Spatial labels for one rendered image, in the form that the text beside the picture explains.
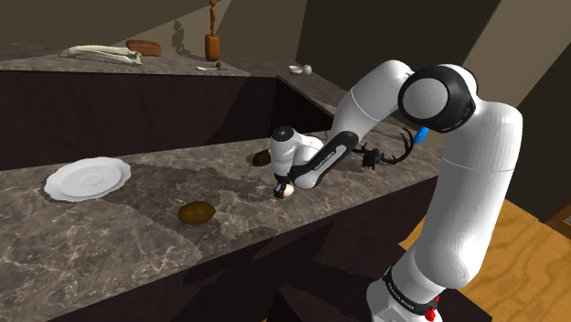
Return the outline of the dark robot stand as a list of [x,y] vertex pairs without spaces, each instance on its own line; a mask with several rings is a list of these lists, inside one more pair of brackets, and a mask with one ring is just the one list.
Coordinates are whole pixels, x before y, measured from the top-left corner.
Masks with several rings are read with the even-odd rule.
[[[444,322],[492,322],[492,317],[459,291],[447,290],[439,299]],[[335,306],[308,292],[282,285],[264,322],[372,322],[364,299]]]

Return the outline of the black antler-shaped holder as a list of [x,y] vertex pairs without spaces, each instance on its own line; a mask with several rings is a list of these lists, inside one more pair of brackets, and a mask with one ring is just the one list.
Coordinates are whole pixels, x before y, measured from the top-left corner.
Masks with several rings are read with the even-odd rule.
[[359,148],[353,148],[352,152],[356,154],[361,154],[362,155],[361,165],[363,167],[369,167],[372,170],[374,170],[376,166],[379,165],[380,163],[385,163],[389,165],[395,165],[397,163],[400,163],[404,161],[412,153],[415,146],[415,137],[408,129],[403,127],[403,130],[406,131],[408,137],[405,137],[404,134],[401,134],[404,143],[404,153],[401,156],[396,157],[394,155],[391,155],[390,157],[386,157],[384,153],[381,153],[380,150],[377,148],[367,149],[366,148],[367,144],[364,144]]

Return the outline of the large brown potato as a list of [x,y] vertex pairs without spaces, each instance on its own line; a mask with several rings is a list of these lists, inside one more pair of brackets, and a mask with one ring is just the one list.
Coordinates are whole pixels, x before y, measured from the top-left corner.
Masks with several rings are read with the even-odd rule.
[[178,210],[178,219],[189,225],[200,225],[209,221],[216,209],[206,201],[192,201]]

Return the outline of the long white bone-shaped object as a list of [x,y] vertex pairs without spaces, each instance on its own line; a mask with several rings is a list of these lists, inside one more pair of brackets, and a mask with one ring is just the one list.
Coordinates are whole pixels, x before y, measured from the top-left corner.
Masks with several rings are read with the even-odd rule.
[[142,55],[138,51],[133,51],[129,48],[118,48],[103,45],[80,45],[66,48],[60,53],[60,56],[63,58],[72,58],[82,55],[93,55],[127,65],[142,65]]

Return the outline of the tall wooden pepper mill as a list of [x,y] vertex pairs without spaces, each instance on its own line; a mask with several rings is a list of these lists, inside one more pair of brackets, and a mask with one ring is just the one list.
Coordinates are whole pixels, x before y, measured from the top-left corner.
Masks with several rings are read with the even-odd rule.
[[220,59],[220,38],[215,35],[217,0],[209,0],[210,5],[210,33],[205,36],[205,58],[207,61]]

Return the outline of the white scalloped plate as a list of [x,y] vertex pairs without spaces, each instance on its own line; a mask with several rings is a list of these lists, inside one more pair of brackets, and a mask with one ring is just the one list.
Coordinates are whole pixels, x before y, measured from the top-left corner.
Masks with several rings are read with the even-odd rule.
[[130,177],[131,167],[119,158],[85,158],[51,174],[44,191],[55,200],[81,202],[121,188]]

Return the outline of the brown bread loaf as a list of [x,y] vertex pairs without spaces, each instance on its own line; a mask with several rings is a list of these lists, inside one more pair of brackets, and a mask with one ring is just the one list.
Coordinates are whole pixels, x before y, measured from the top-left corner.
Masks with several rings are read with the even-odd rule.
[[161,46],[150,40],[129,39],[125,41],[125,45],[130,50],[139,52],[142,56],[160,57],[162,53]]

